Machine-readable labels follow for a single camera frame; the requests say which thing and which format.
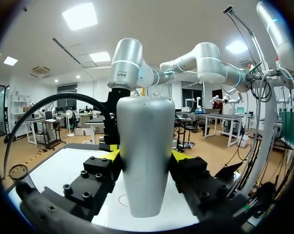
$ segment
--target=white tabletop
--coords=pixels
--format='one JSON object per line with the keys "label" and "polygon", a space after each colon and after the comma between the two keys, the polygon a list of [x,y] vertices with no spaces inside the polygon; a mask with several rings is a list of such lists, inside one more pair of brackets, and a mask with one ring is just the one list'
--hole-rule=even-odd
{"label": "white tabletop", "polygon": [[[100,157],[104,154],[106,154],[104,151],[61,149],[32,171],[30,176],[38,191],[42,192],[44,186],[47,186],[64,196],[62,186],[72,183],[79,176],[80,171],[83,170],[83,162],[91,156]],[[19,209],[21,199],[15,188],[9,192],[8,196]],[[183,194],[178,193],[170,174],[160,214],[149,218],[134,218],[127,206],[121,172],[113,192],[107,195],[100,213],[94,216],[92,223],[133,232],[164,231],[198,223],[197,217],[193,216]]]}

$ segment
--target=worktable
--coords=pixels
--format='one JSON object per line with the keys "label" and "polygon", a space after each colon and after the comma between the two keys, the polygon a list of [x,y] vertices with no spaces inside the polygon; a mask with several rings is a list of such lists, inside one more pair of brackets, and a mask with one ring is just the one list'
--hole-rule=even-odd
{"label": "worktable", "polygon": [[[222,134],[224,135],[228,135],[228,144],[227,144],[227,147],[230,147],[234,144],[237,144],[238,142],[238,136],[240,136],[240,131],[241,131],[241,125],[242,125],[242,119],[243,119],[243,116],[238,116],[238,115],[223,115],[223,114],[217,114],[217,113],[214,113],[214,114],[204,114],[203,115],[205,117],[205,132],[204,132],[204,138],[208,138],[208,137],[212,137],[212,136],[215,136],[216,135],[216,129],[217,129],[217,120],[218,119],[223,119],[223,120],[228,120],[231,122],[231,125],[230,125],[230,131],[227,133],[227,132],[221,132]],[[214,126],[214,133],[212,134],[207,134],[207,128],[208,128],[208,125],[209,125],[209,119],[215,119],[215,126]],[[234,122],[235,121],[238,121],[238,135],[233,135],[233,130],[234,130]]]}
{"label": "worktable", "polygon": [[[85,123],[86,126],[90,126],[92,129],[92,144],[96,143],[96,140],[95,140],[96,126],[103,126],[103,120],[104,120],[104,117],[99,116],[99,117],[93,118],[92,120],[89,120]],[[97,129],[98,129],[97,133],[103,133],[103,127],[99,127]]]}
{"label": "worktable", "polygon": [[[83,162],[89,157],[100,157],[107,152],[99,151],[98,145],[67,144],[46,160],[30,170],[30,176],[39,192],[47,186],[61,196],[63,185],[72,183],[83,170]],[[21,199],[14,186],[8,196],[19,210]],[[156,232],[177,229],[198,223],[184,198],[179,194],[171,175],[168,176],[164,200],[160,213],[149,218],[134,218],[130,214],[122,172],[114,190],[108,194],[92,224],[116,230],[132,232]]]}
{"label": "worktable", "polygon": [[93,114],[78,114],[79,115],[79,123],[82,128],[87,128],[87,122],[93,119]]}

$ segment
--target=desk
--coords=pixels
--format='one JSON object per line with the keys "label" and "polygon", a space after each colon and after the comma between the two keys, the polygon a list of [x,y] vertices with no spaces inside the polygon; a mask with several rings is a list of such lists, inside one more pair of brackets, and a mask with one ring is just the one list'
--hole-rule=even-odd
{"label": "desk", "polygon": [[104,120],[104,117],[103,116],[99,116],[98,118],[94,118],[92,120],[89,120],[85,123],[85,125],[87,126],[90,126],[91,129],[92,129],[92,144],[95,145],[96,144],[96,140],[95,140],[95,130],[96,130],[96,126],[99,126],[99,125],[103,125],[103,120]]}
{"label": "desk", "polygon": [[[251,130],[248,133],[248,137],[251,138],[251,139],[254,139],[254,133],[255,133],[255,130]],[[261,130],[259,130],[258,133],[260,133],[261,135],[263,135],[263,132]],[[259,142],[259,145],[258,145],[258,148],[259,148],[260,147],[260,144],[262,142],[262,137],[261,136],[257,136],[256,140],[257,140],[257,142]],[[287,153],[287,164],[288,164],[289,161],[290,161],[290,159],[291,159],[291,157],[292,157],[292,153],[294,151],[294,146],[286,143],[283,139],[275,139],[274,140],[273,147],[274,148],[277,148],[277,149],[280,149],[280,150],[285,150],[285,149],[288,150],[288,153]]]}
{"label": "desk", "polygon": [[82,128],[87,128],[87,122],[93,119],[93,114],[79,114],[79,122]]}
{"label": "desk", "polygon": [[61,142],[65,143],[64,141],[61,141],[61,136],[60,136],[60,127],[59,125],[57,125],[57,129],[55,129],[55,136],[54,136],[54,132],[53,132],[53,128],[48,128],[47,126],[50,124],[51,126],[53,126],[54,123],[57,123],[58,121],[55,119],[49,119],[49,120],[40,120],[40,123],[42,123],[42,134],[44,137],[44,143],[45,143],[45,148],[50,150],[53,149],[55,150],[55,146],[59,145]]}
{"label": "desk", "polygon": [[[30,176],[39,192],[43,192],[44,186],[47,186],[64,196],[63,185],[72,183],[80,175],[80,171],[84,170],[83,162],[91,156],[100,157],[105,154],[104,151],[98,151],[97,145],[67,144],[30,170]],[[16,189],[12,186],[8,192],[9,198],[19,210],[21,199],[16,193]],[[157,216],[132,217],[129,207],[119,203],[120,201],[128,205],[125,194],[121,172],[113,192],[107,195],[99,214],[91,221],[92,224],[123,231],[158,232],[198,223],[198,218],[192,214],[184,195],[178,193],[170,174],[162,208]]]}
{"label": "desk", "polygon": [[[228,135],[229,138],[228,138],[228,144],[227,144],[227,147],[230,147],[234,144],[237,144],[238,142],[238,136],[240,135],[240,130],[241,130],[241,125],[242,125],[242,119],[243,119],[243,116],[237,116],[237,115],[223,115],[223,114],[204,114],[203,115],[205,117],[205,132],[204,132],[204,138],[208,138],[208,137],[212,137],[212,136],[215,136],[216,135],[216,125],[217,125],[217,120],[218,119],[223,119],[223,120],[228,120],[231,122],[231,125],[230,125],[230,131],[228,133],[226,132],[221,132],[222,134],[224,135]],[[209,119],[212,118],[212,119],[215,119],[215,126],[214,126],[214,133],[212,134],[209,134],[207,135],[207,128],[208,128],[208,125],[209,125]],[[238,121],[239,123],[239,126],[238,126],[238,135],[235,136],[233,135],[233,130],[234,130],[234,122],[235,121]]]}
{"label": "desk", "polygon": [[[35,130],[34,130],[34,123],[38,123],[41,120],[43,120],[43,118],[27,118],[26,121],[24,122],[25,129],[26,129],[26,136],[27,136],[28,142],[30,144],[35,144],[35,145],[38,144],[38,142],[36,140],[36,133],[35,133]],[[28,125],[30,126],[30,129],[31,129],[31,132],[32,132],[32,135],[33,135],[33,140],[30,139]]]}

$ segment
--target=floor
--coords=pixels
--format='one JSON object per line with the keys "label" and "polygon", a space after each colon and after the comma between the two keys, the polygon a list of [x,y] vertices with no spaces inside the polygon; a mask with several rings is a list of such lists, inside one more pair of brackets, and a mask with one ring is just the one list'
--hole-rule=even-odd
{"label": "floor", "polygon": [[[90,136],[67,136],[67,131],[65,129],[61,130],[61,138],[66,141],[66,143],[83,143],[84,140],[90,140]],[[102,135],[96,135],[96,141],[98,142],[98,137]],[[5,150],[7,144],[3,142],[4,137],[0,137],[0,175],[3,176],[3,160],[5,155]],[[200,156],[208,163],[208,170],[212,175],[215,175],[221,168],[224,167],[225,163],[228,163],[229,159],[233,156],[233,154],[237,150],[237,145],[232,147],[227,147],[228,138],[225,136],[213,136],[210,138],[204,138],[202,132],[191,133],[191,142],[194,142],[196,145],[191,150],[186,150],[186,154],[189,156]],[[63,147],[63,143],[56,146],[56,150]],[[239,154],[241,158],[245,158],[247,153],[250,150],[250,146],[246,148],[240,148]],[[13,142],[10,155],[7,164],[7,173],[11,167],[16,164],[25,164],[29,170],[35,167],[39,162],[46,159],[50,156],[54,151],[48,150],[45,153],[42,153],[41,150],[34,144],[29,144],[27,138],[22,138]],[[279,150],[273,150],[273,153],[270,157],[269,165],[267,168],[267,172],[264,176],[263,182],[268,180],[274,182],[275,177],[279,174],[280,169],[277,167],[281,162],[283,152]],[[233,160],[229,163],[229,165],[239,163],[241,160],[238,157],[238,154],[235,155]],[[285,163],[283,163],[283,167],[280,173],[281,181],[284,177],[285,172]],[[10,178],[6,178],[3,181],[4,187],[8,188],[12,185],[12,181]]]}

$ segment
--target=window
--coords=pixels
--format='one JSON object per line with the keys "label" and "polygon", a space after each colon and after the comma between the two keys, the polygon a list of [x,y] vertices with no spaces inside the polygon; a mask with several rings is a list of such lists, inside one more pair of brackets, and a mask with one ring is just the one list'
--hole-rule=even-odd
{"label": "window", "polygon": [[[59,86],[58,87],[58,94],[61,93],[77,93],[78,90],[78,85],[77,84],[70,84],[70,85],[65,85],[65,86]],[[62,99],[58,100],[58,111],[63,111],[66,112],[67,110],[77,110],[77,101],[75,99]]]}

